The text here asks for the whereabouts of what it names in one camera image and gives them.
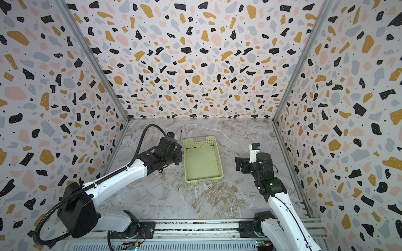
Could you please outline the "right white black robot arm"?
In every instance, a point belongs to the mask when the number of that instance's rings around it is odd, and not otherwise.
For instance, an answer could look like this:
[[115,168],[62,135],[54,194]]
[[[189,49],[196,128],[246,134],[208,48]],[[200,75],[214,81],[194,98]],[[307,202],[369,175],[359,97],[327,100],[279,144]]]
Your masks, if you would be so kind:
[[257,235],[266,236],[278,251],[320,251],[296,213],[282,181],[275,177],[273,161],[268,153],[252,153],[249,158],[235,158],[236,170],[251,174],[254,184],[269,206],[268,211],[254,215]]

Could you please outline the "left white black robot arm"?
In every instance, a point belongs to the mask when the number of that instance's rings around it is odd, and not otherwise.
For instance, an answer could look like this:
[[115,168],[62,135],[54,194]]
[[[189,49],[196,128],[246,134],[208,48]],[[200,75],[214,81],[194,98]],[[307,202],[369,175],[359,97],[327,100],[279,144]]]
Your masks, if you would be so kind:
[[[134,161],[93,182],[70,184],[62,199],[39,221],[33,233],[37,245],[50,245],[64,238],[80,238],[91,232],[117,232],[126,238],[139,234],[139,220],[128,210],[122,213],[98,211],[111,195],[153,172],[162,172],[171,163],[182,162],[183,152],[179,142],[170,136],[160,139],[157,146],[135,156]],[[67,228],[66,234],[43,240],[40,232],[47,220],[56,213]]]

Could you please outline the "light green plastic bin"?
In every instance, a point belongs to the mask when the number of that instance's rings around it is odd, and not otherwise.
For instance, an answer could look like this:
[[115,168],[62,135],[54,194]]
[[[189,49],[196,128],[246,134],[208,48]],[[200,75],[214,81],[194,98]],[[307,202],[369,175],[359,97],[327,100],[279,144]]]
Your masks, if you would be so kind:
[[185,181],[190,186],[217,183],[224,177],[218,144],[214,136],[183,141]]

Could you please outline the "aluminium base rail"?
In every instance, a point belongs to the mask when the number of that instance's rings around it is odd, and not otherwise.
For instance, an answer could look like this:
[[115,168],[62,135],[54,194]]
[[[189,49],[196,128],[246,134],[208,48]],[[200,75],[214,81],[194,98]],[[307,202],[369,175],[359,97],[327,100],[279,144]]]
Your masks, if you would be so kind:
[[91,232],[66,238],[58,251],[291,251],[279,222],[279,240],[258,234],[252,219],[141,220],[133,238]]

